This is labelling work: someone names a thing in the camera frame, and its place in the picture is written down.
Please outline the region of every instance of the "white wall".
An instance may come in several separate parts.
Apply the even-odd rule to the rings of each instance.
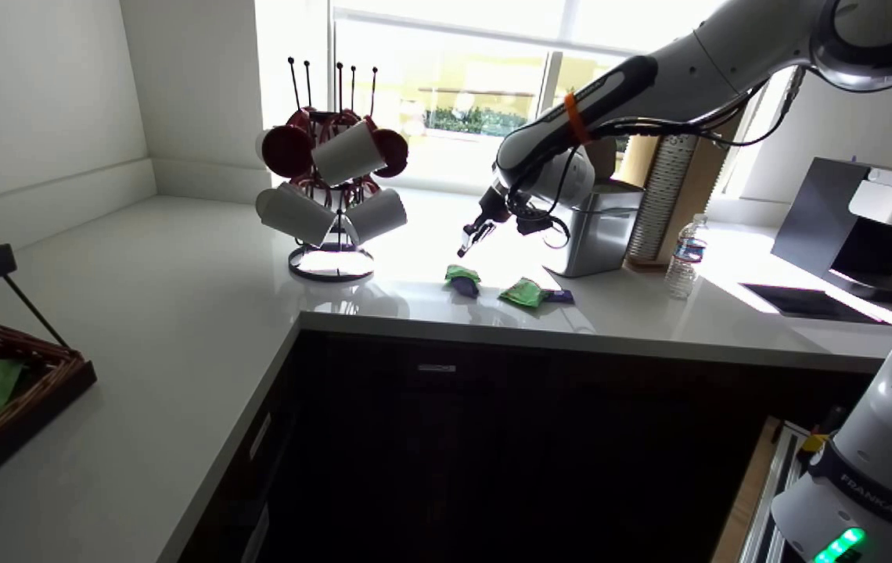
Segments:
[[[160,195],[250,201],[260,81],[254,0],[122,0]]]
[[[809,76],[784,130],[770,140],[731,158],[750,167],[728,188],[741,199],[719,199],[722,184],[717,184],[711,217],[781,225],[813,158],[892,168],[892,91],[847,94]]]
[[[0,0],[0,239],[150,199],[144,153],[118,0]]]

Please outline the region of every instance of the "kitchen counter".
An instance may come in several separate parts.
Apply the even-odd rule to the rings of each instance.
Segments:
[[[18,251],[16,279],[94,360],[96,386],[0,465],[0,563],[162,556],[305,310],[839,358],[881,358],[892,341],[828,347],[707,279],[670,301],[653,273],[565,282],[575,306],[523,312],[497,288],[553,279],[514,228],[473,251],[485,295],[464,301],[443,275],[456,251],[448,232],[476,201],[407,195],[407,207],[412,225],[369,245],[380,273],[346,286],[289,275],[285,235],[250,207],[206,201],[144,201]],[[0,324],[44,335],[3,286]]]

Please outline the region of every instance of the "window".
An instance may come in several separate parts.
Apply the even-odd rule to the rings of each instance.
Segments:
[[[325,73],[312,79],[333,86],[333,62],[357,67],[353,106],[369,114],[380,67],[375,123],[412,144],[403,183],[484,190],[508,131],[626,57],[688,34],[715,7],[719,0],[325,0]],[[274,81],[278,62],[265,55],[260,62]]]

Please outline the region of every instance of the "wooden basket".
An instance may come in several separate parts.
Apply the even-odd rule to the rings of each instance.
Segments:
[[[94,366],[70,347],[0,325],[0,358],[23,360],[12,400],[0,412],[0,462],[96,382]]]

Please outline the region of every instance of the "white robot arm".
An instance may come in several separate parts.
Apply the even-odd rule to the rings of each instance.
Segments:
[[[468,245],[512,217],[521,232],[548,228],[534,199],[582,201],[592,184],[568,183],[568,168],[590,163],[573,163],[569,147],[600,134],[705,134],[785,67],[849,91],[892,86],[892,0],[731,0],[688,37],[626,59],[505,137]],[[824,549],[860,529],[860,560],[892,563],[892,353],[819,462],[778,497],[773,521],[809,560],[833,563]]]

